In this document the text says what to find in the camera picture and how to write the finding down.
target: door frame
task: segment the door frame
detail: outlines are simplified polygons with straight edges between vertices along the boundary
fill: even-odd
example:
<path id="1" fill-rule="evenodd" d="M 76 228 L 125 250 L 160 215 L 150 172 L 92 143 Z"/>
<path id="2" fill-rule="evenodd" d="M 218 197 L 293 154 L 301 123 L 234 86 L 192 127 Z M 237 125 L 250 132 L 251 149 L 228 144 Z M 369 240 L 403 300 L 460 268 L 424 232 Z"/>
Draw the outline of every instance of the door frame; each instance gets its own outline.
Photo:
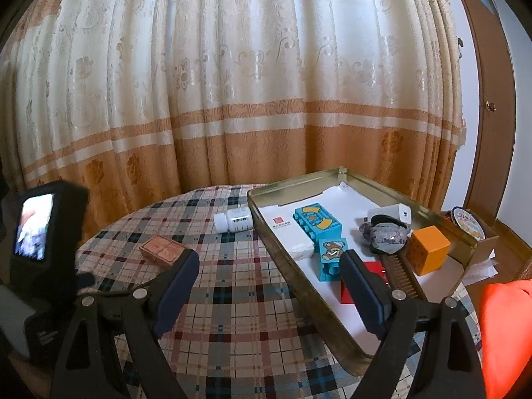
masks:
<path id="1" fill-rule="evenodd" d="M 479 97 L 480 97 L 480 104 L 479 104 L 479 109 L 478 109 L 478 114 L 479 115 L 478 115 L 477 146 L 475 148 L 473 168 L 472 168 L 472 171 L 471 171 L 471 178 L 469 180 L 469 186 L 467 187 L 467 193 L 465 195 L 465 200 L 464 200 L 464 208 L 467 208 L 467 205 L 469 204 L 469 201 L 470 201 L 470 198 L 471 198 L 471 194 L 472 194 L 474 186 L 475 186 L 475 177 L 476 177 L 476 174 L 477 174 L 478 163 L 479 163 L 479 160 L 480 160 L 480 145 L 481 145 L 481 142 L 482 142 L 482 129 L 483 129 L 483 121 L 484 121 L 484 113 L 483 112 L 484 112 L 484 107 L 485 107 L 485 103 L 484 103 L 484 99 L 485 98 L 484 98 L 483 88 L 482 88 L 482 81 L 483 81 L 483 79 L 482 79 L 482 70 L 481 70 L 482 59 L 481 59 L 480 52 L 479 52 L 479 49 L 478 49 L 478 40 L 477 40 L 476 32 L 475 32 L 475 30 L 473 28 L 473 25 L 472 25 L 472 22 L 471 22 L 472 14 L 471 14 L 469 8 L 467 7 L 466 1 L 465 0 L 461 0 L 461 1 L 462 1 L 462 5 L 464 6 L 465 14 L 467 16 L 467 22 L 469 23 L 469 27 L 470 27 L 470 30 L 471 30 L 471 35 L 473 37 L 474 52 L 475 52 L 475 56 L 477 58 L 477 71 L 478 71 L 478 82 L 479 82 L 479 89 L 478 90 L 479 90 Z M 493 2 L 493 6 L 495 7 L 497 19 L 498 19 L 499 23 L 501 24 L 501 29 L 504 32 L 504 28 L 502 26 L 501 18 L 499 16 L 497 7 L 495 5 L 495 2 Z M 513 69 L 513 63 L 512 63 L 510 49 L 508 47 L 508 41 L 507 40 L 506 40 L 506 50 L 508 51 L 508 56 L 510 58 L 510 66 L 512 68 L 512 74 L 513 74 L 513 79 L 514 79 L 514 83 L 515 83 L 515 71 Z M 515 119 L 516 108 L 517 108 L 517 106 L 513 109 L 514 119 Z M 513 158 L 514 149 L 515 149 L 515 131 L 514 131 L 514 134 L 513 134 L 513 142 L 512 142 L 512 158 Z M 510 160 L 509 160 L 509 162 L 507 164 L 507 168 L 506 168 L 506 172 L 505 172 L 506 182 L 505 182 L 505 185 L 504 185 L 504 190 L 506 189 L 507 184 L 508 184 L 508 178 L 510 176 L 510 166 L 512 164 L 512 158 L 510 158 Z M 502 202 L 502 198 L 504 196 L 504 190 L 501 193 L 501 200 L 499 201 L 499 203 L 497 205 L 497 212 L 495 213 L 495 219 L 497 219 L 497 213 L 498 213 L 498 211 L 501 208 L 501 202 Z"/>

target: plaid tablecloth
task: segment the plaid tablecloth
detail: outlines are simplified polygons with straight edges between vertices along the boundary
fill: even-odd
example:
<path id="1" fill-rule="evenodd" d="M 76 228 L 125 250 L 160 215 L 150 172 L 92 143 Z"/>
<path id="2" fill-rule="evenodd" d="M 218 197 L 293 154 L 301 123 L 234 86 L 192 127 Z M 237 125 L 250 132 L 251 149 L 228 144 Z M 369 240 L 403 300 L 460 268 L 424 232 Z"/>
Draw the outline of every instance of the plaid tablecloth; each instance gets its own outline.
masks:
<path id="1" fill-rule="evenodd" d="M 252 187 L 198 189 L 143 208 L 87 241 L 78 266 L 97 276 L 95 288 L 124 290 L 159 273 L 138 249 L 151 236 L 171 237 L 198 252 L 200 275 L 189 302 L 160 340 L 189 398 L 349 398 L 360 377 L 345 372 L 331 354 L 256 232 L 213 230 L 213 214 L 245 205 Z M 454 297 L 480 351 L 466 289 L 461 285 Z M 412 342 L 394 397 L 406 397 L 422 341 L 419 334 Z M 143 397 L 123 337 L 117 349 L 131 397 Z"/>

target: camera screen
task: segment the camera screen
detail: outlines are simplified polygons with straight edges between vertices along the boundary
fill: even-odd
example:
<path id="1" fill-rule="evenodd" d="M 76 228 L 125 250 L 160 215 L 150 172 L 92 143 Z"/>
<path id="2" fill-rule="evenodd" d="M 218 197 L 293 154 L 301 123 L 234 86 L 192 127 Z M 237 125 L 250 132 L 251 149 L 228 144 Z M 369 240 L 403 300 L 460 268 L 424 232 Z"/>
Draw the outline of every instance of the camera screen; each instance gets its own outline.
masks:
<path id="1" fill-rule="evenodd" d="M 15 254 L 42 261 L 46 245 L 46 232 L 52 213 L 53 194 L 28 198 L 22 206 Z"/>

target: brown door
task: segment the brown door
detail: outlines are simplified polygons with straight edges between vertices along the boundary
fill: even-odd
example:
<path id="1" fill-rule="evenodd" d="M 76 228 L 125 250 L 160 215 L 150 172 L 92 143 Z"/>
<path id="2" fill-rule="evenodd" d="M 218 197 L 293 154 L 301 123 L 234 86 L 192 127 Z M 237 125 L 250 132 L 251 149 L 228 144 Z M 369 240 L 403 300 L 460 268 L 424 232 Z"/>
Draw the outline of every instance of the brown door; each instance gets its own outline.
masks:
<path id="1" fill-rule="evenodd" d="M 462 0 L 479 66 L 477 152 L 466 208 L 493 225 L 508 180 L 515 139 L 515 82 L 506 36 L 492 0 Z"/>

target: curtain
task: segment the curtain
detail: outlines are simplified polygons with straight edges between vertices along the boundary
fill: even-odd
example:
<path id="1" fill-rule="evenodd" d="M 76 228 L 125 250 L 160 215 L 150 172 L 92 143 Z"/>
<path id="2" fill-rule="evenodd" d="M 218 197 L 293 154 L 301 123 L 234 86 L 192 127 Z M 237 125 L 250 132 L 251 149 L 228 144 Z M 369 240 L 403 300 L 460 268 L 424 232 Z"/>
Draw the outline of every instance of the curtain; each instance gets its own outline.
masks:
<path id="1" fill-rule="evenodd" d="M 448 0 L 35 0 L 0 55 L 11 186 L 89 187 L 85 237 L 197 187 L 346 166 L 438 210 Z"/>

